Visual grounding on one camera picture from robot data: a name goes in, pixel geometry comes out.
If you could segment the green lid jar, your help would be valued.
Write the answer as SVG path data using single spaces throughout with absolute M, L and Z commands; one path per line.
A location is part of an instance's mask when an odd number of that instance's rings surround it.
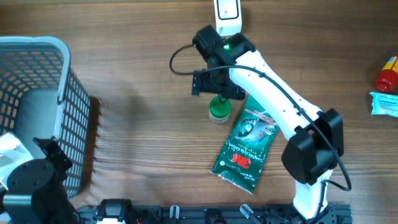
M 214 123 L 225 123 L 232 110 L 232 104 L 227 98 L 214 97 L 209 104 L 209 118 Z

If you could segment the green 3M gloves package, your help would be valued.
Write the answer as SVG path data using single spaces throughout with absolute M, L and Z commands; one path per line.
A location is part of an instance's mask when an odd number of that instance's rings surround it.
M 249 95 L 211 172 L 253 194 L 279 130 L 271 115 Z

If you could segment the teal wet wipes packet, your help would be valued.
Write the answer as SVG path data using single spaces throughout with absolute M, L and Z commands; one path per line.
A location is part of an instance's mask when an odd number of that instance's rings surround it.
M 397 95 L 389 95 L 385 93 L 377 93 L 370 92 L 370 96 L 372 96 L 372 115 L 388 115 L 397 118 L 397 104 L 398 97 Z

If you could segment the yellow red sauce bottle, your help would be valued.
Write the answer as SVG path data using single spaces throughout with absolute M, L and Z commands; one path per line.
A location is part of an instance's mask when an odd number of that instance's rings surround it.
M 375 87 L 379 91 L 391 92 L 397 86 L 397 52 L 386 62 L 379 72 Z

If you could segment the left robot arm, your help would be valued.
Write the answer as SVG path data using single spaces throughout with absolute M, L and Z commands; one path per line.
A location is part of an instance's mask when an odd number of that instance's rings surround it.
M 54 138 L 33 138 L 45 157 L 34 159 L 12 133 L 1 136 L 1 213 L 9 223 L 82 223 L 63 181 L 71 160 Z

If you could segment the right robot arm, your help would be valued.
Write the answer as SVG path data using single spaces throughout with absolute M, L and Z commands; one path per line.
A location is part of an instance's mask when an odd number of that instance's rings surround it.
M 282 163 L 296 181 L 294 208 L 307 223 L 321 219 L 326 190 L 335 167 L 348 176 L 344 154 L 343 118 L 330 109 L 322 111 L 286 84 L 268 66 L 244 35 L 222 38 L 213 26 L 200 29 L 192 40 L 207 64 L 193 74 L 192 93 L 215 93 L 241 100 L 249 93 L 274 119 L 287 145 Z

